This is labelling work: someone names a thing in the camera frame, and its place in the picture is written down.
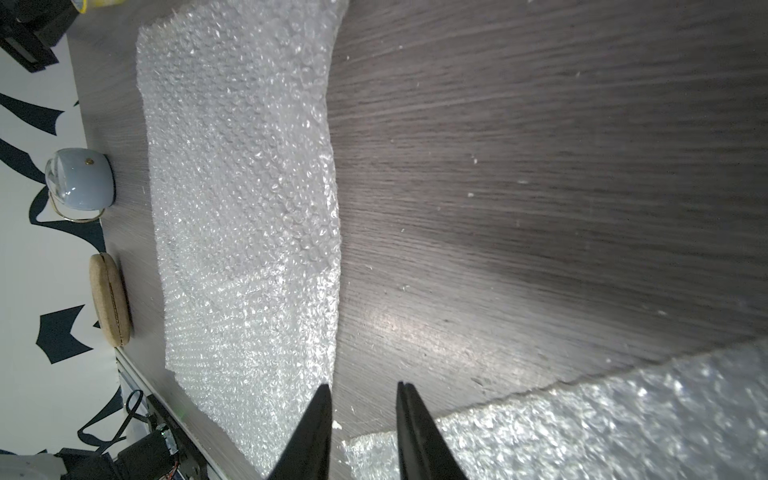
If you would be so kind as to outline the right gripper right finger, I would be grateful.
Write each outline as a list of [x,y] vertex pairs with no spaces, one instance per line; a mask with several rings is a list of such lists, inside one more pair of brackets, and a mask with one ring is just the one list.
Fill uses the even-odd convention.
[[396,414],[401,479],[467,480],[413,384],[398,383]]

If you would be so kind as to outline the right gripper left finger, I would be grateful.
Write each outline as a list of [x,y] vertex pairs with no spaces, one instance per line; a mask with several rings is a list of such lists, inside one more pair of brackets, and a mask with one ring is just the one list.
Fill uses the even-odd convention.
[[321,384],[268,479],[327,479],[331,439],[332,394],[328,384]]

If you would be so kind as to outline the bubble wrap sheet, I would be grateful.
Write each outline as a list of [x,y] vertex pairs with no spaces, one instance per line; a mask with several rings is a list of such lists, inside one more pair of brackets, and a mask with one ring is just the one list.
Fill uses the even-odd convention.
[[343,1],[199,1],[142,27],[165,365],[261,475],[333,376],[326,92]]
[[767,343],[514,396],[436,424],[471,479],[763,479]]

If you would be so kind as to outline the yellow patterned bowl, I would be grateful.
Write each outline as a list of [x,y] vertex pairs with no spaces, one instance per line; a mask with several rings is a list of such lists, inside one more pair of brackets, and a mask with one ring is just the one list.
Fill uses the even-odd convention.
[[125,0],[71,0],[72,5],[80,14],[85,14],[96,9],[121,5]]

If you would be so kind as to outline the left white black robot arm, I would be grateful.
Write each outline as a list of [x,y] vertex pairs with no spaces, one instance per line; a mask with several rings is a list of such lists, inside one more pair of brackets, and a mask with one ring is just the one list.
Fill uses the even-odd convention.
[[53,48],[80,15],[69,0],[1,0],[1,48],[30,73],[59,63]]

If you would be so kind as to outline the wooden oval brush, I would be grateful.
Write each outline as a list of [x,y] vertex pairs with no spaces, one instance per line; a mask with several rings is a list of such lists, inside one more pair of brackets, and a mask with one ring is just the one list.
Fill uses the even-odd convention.
[[89,280],[100,329],[107,342],[124,347],[131,339],[130,310],[120,271],[107,253],[89,259]]

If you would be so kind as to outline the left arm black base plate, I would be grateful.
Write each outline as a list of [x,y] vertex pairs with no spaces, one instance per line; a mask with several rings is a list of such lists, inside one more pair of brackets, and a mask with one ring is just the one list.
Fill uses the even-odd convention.
[[[63,461],[63,479],[207,479],[208,462],[153,395],[133,390],[124,403],[126,418],[109,441],[94,451],[64,448],[54,456]],[[116,456],[108,449],[126,439],[132,421],[149,428]]]

